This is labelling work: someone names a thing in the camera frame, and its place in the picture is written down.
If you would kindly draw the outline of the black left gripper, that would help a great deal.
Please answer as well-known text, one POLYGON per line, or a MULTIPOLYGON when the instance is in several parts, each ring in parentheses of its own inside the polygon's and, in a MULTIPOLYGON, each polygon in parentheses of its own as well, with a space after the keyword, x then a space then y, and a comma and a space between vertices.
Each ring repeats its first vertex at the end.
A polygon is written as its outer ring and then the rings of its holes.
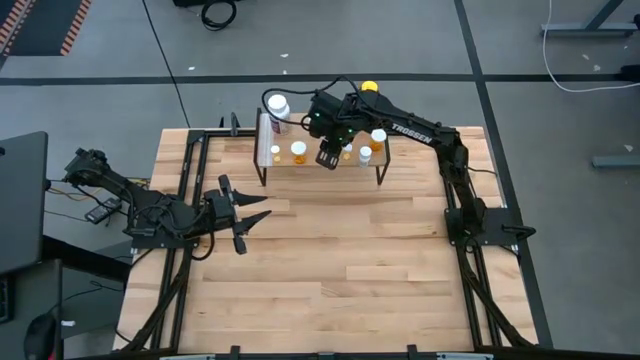
POLYGON ((218 177, 219 189, 207 191, 204 199, 208 205, 208 219, 211 222, 213 231, 230 229, 233 234, 233 244, 237 254, 243 255, 247 252, 243 235, 249 233, 261 220, 269 216, 272 211, 266 210, 239 219, 236 208, 256 204, 268 199, 263 195, 247 195, 235 190, 231 186, 227 175, 218 177))

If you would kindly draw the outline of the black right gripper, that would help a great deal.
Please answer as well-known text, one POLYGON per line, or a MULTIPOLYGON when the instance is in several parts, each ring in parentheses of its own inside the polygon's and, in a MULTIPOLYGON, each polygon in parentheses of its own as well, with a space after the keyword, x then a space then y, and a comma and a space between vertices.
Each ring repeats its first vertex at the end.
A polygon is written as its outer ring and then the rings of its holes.
POLYGON ((347 93, 342 99, 326 91, 317 92, 311 98, 308 116, 309 134, 324 138, 315 161, 329 170, 335 170, 339 164, 341 144, 352 142, 359 132, 373 130, 373 122, 363 112, 363 103, 355 92, 347 93))

